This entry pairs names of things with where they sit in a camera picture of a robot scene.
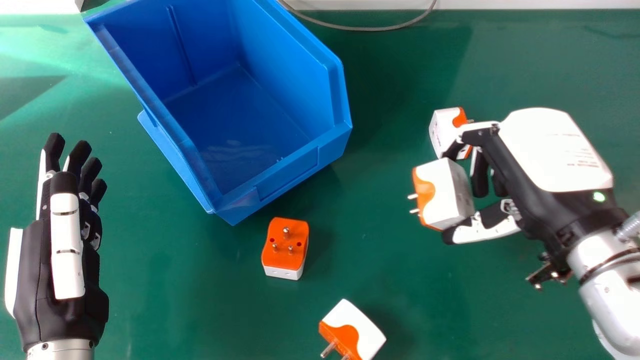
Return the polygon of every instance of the gray cable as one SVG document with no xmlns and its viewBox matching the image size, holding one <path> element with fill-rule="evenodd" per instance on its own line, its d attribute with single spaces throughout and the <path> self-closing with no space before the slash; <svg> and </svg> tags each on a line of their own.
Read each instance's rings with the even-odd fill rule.
<svg viewBox="0 0 640 360">
<path fill-rule="evenodd" d="M 305 14 L 297 11 L 296 9 L 294 9 L 293 7 L 291 7 L 291 5 L 289 5 L 287 3 L 286 0 L 278 0 L 278 2 L 284 6 L 285 9 L 287 9 L 289 12 L 291 12 L 292 14 L 294 14 L 295 16 L 301 18 L 301 19 L 305 19 L 307 21 L 313 22 L 314 24 L 320 25 L 320 26 L 324 26 L 326 28 L 331 28 L 331 29 L 338 29 L 338 30 L 346 30 L 346 31 L 391 31 L 391 30 L 398 30 L 398 29 L 402 29 L 402 28 L 407 28 L 408 26 L 411 26 L 413 24 L 415 24 L 416 22 L 424 19 L 425 17 L 427 17 L 427 15 L 429 15 L 431 13 L 431 11 L 433 10 L 434 6 L 436 6 L 436 3 L 438 2 L 438 0 L 433 0 L 431 2 L 431 5 L 427 8 L 427 10 L 425 10 L 424 13 L 420 14 L 418 17 L 411 19 L 407 22 L 403 22 L 402 24 L 398 24 L 398 25 L 391 25 L 391 26 L 381 26 L 381 27 L 360 27 L 360 26 L 344 26 L 344 25 L 336 25 L 336 24 L 331 24 L 329 22 L 324 22 L 321 20 L 317 20 L 314 19 L 312 17 L 306 16 Z"/>
</svg>

